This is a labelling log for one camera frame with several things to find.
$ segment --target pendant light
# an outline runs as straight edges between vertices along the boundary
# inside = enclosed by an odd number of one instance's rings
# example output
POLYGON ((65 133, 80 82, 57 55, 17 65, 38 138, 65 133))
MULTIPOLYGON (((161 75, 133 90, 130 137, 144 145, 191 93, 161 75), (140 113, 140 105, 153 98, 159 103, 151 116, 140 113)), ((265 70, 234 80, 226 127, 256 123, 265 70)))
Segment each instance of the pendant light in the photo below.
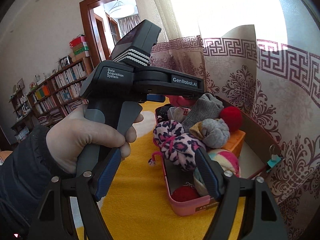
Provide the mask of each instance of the pendant light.
POLYGON ((115 5, 109 11, 111 18, 124 18, 134 13, 134 7, 131 4, 124 4, 117 0, 115 5))

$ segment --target red ball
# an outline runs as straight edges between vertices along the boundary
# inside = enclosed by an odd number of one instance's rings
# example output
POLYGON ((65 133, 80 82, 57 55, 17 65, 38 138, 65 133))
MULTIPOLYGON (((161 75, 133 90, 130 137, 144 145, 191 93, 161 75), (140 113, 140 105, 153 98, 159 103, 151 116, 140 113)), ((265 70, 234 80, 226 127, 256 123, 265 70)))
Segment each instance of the red ball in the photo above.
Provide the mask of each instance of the red ball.
POLYGON ((219 118, 223 119, 230 132, 238 130, 242 125, 241 111, 235 106, 228 106, 220 112, 219 118))
POLYGON ((171 198, 177 202, 185 202, 200 198, 200 195, 195 188, 190 186, 181 186, 172 193, 171 198))

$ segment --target screen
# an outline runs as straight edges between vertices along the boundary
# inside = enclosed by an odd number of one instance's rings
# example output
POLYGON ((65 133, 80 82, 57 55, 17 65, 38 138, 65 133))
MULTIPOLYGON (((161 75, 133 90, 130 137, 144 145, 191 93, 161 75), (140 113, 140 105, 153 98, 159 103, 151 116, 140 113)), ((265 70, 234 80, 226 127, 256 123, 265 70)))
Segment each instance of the screen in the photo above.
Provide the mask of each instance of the screen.
POLYGON ((135 26, 131 31, 129 31, 121 40, 117 42, 115 45, 115 48, 113 49, 111 53, 111 59, 114 59, 119 54, 121 54, 123 51, 125 51, 127 48, 129 48, 134 40, 134 37, 136 36, 136 33, 143 24, 138 24, 135 26))

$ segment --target stacked boxes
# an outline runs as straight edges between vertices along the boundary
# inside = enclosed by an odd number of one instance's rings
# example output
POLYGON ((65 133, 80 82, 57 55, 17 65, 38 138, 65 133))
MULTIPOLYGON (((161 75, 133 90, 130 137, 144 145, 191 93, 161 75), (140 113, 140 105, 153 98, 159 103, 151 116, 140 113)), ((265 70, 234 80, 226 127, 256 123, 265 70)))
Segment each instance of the stacked boxes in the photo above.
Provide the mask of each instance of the stacked boxes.
POLYGON ((78 36, 77 38, 73 39, 69 45, 73 50, 76 60, 90 56, 89 47, 85 41, 85 36, 78 36))

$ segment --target jacket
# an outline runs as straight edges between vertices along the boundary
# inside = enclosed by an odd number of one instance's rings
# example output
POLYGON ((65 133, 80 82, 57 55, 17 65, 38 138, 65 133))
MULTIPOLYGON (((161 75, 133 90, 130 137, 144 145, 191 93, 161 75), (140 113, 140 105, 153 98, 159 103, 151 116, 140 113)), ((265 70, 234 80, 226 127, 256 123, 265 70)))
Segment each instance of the jacket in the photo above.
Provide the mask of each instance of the jacket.
POLYGON ((0 165, 0 239, 25 239, 36 208, 53 176, 70 178, 52 158, 38 125, 0 165))

